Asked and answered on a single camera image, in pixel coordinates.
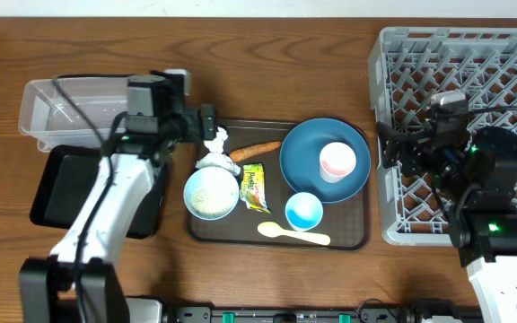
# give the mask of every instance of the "blue plate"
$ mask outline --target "blue plate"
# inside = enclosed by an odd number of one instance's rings
[[[348,144],[356,154],[356,167],[338,183],[320,176],[322,148],[333,142]],[[322,203],[344,201],[364,186],[370,175],[370,150],[362,135],[348,124],[333,118],[302,122],[286,136],[280,151],[280,168],[296,192],[314,194]]]

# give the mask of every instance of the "spoon handle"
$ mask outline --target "spoon handle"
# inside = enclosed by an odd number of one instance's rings
[[[330,244],[330,237],[326,234],[321,233],[312,233],[312,232],[298,232],[298,231],[290,231],[283,230],[281,234],[284,234],[288,237],[293,237],[300,240],[305,240],[308,242],[328,246]]]

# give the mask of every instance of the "bowl of rice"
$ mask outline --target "bowl of rice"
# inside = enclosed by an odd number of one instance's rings
[[[218,220],[229,214],[239,201],[239,183],[220,167],[197,170],[185,184],[187,209],[202,220]]]

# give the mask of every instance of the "white cup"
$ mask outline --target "white cup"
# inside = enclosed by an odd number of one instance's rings
[[[330,143],[320,151],[320,176],[328,183],[336,183],[356,167],[355,152],[347,144]]]

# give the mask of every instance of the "cream-colored spoon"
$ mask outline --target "cream-colored spoon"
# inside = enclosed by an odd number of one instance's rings
[[[276,238],[280,235],[285,235],[325,246],[330,244],[330,237],[326,234],[285,230],[274,222],[261,223],[258,225],[257,230],[260,234],[269,238]]]

